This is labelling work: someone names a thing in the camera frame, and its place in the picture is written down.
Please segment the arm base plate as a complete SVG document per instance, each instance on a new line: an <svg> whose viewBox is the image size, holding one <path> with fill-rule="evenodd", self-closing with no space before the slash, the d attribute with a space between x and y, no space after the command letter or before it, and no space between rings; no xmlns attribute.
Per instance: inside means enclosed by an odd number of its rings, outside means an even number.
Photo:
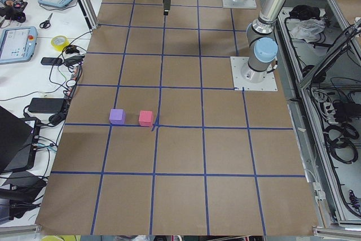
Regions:
<svg viewBox="0 0 361 241"><path fill-rule="evenodd" d="M256 0L222 0L223 8L256 9Z"/></svg>
<svg viewBox="0 0 361 241"><path fill-rule="evenodd" d="M232 56L231 70L234 89L237 91L277 91L277 84L271 65L263 72L256 72L248 66L248 57Z"/></svg>

